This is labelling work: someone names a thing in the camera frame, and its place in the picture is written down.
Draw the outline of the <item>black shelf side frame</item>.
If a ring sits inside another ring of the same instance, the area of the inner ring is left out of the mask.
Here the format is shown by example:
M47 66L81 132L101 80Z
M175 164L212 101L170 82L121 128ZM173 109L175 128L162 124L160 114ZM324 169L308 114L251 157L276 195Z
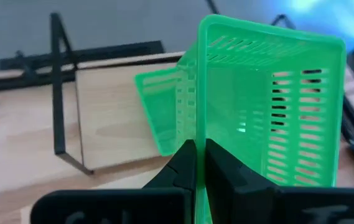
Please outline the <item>black shelf side frame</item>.
M295 24L290 20L290 18L285 14L277 15L271 22L272 26L285 27L287 29L296 30Z
M67 152L66 148L62 65L64 58L69 59L72 64L70 73L74 75L78 70L78 59L72 50L71 43L69 42L68 35L63 26L61 15L57 12L50 14L50 37L54 154L80 172L86 175L93 175L94 171L88 169L83 161L78 161L76 158L72 157Z

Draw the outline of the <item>green plastic slotted basket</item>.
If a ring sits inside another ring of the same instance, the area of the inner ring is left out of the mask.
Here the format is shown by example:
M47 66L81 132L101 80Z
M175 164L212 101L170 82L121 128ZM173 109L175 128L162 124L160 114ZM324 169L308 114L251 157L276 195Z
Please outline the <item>green plastic slotted basket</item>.
M212 139L276 185L335 188L341 39L212 15L197 53L201 185Z

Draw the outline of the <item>black aluminium rig frame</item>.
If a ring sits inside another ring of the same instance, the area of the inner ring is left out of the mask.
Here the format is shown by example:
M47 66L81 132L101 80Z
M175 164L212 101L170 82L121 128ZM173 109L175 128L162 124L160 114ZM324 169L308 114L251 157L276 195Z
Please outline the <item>black aluminium rig frame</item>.
M117 58L112 60L101 60L97 62L84 62L79 64L79 70L93 70L113 67L128 67L135 65L151 65L160 63L175 63L182 57L181 52L172 54L145 55L130 58ZM52 68L39 69L32 78L26 72L22 74L5 73L0 76L0 91L28 88L32 86L43 86L52 84Z

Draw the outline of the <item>black perforated metal bar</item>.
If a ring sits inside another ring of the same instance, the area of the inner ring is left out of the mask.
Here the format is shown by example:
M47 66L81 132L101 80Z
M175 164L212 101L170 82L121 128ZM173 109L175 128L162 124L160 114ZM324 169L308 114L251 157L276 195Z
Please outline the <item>black perforated metal bar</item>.
M165 52L160 40L135 44L115 45L92 49L73 50L77 62L89 62L114 58L126 58L142 55L162 54ZM43 68L52 64L51 54L25 56L32 68Z

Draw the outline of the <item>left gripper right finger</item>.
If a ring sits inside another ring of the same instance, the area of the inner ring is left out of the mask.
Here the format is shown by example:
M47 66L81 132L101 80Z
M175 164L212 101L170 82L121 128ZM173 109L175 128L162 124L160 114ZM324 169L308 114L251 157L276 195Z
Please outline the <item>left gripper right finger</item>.
M279 186L206 140L213 224L354 224L354 189Z

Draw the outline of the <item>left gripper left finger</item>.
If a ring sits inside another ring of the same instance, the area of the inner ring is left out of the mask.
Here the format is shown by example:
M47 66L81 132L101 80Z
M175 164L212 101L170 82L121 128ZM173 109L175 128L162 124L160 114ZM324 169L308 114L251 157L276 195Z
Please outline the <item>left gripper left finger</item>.
M197 149L186 140L141 189L57 190L32 207L31 224L193 224Z

